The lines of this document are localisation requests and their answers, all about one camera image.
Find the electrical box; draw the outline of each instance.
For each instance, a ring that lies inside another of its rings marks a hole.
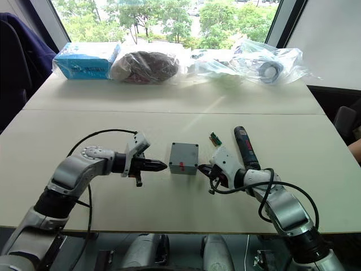
[[[169,169],[172,174],[195,175],[198,167],[198,144],[172,143]]]

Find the table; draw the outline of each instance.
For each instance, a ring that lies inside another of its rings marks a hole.
[[[146,157],[169,161],[172,142],[198,143],[207,163],[215,131],[237,154],[233,128],[246,127],[263,167],[306,190],[320,212],[320,231],[361,231],[361,171],[324,115],[96,112],[22,110],[0,136],[0,225],[16,226],[38,199],[56,166],[83,136],[105,128],[142,130],[152,143]],[[123,151],[126,134],[102,134],[81,147]],[[257,215],[259,203],[246,193],[210,195],[196,176],[145,172],[143,187],[117,174],[100,176],[93,188],[93,230],[165,233],[275,233]],[[298,192],[314,217],[311,206]],[[84,193],[82,200],[87,201]],[[88,210],[76,206],[67,230],[85,230]]]
[[[132,85],[51,75],[25,110],[324,115],[307,86],[261,86],[236,78],[208,83]]]

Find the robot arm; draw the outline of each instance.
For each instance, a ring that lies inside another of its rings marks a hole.
[[[211,167],[200,166],[200,170],[210,178],[211,183],[217,182],[215,186],[212,185],[211,194],[214,194],[218,184],[233,190],[263,183],[246,190],[259,202],[263,201],[271,178],[270,171],[246,170],[224,147],[215,151],[210,162]],[[280,182],[277,174],[274,174],[273,181],[276,184],[271,186],[265,210],[278,234],[285,240],[298,270],[343,271],[344,268],[323,241],[300,201],[283,185],[277,184]]]
[[[140,171],[165,169],[164,163],[145,159],[143,152],[148,147],[144,135],[138,133],[127,144],[125,154],[87,147],[81,154],[67,157],[5,244],[1,255],[6,257],[0,259],[0,267],[5,262],[8,268],[28,264],[33,269],[19,270],[35,270],[46,254],[56,248],[59,232],[69,220],[71,210],[96,176],[121,173],[122,177],[135,177],[137,186],[141,186]]]

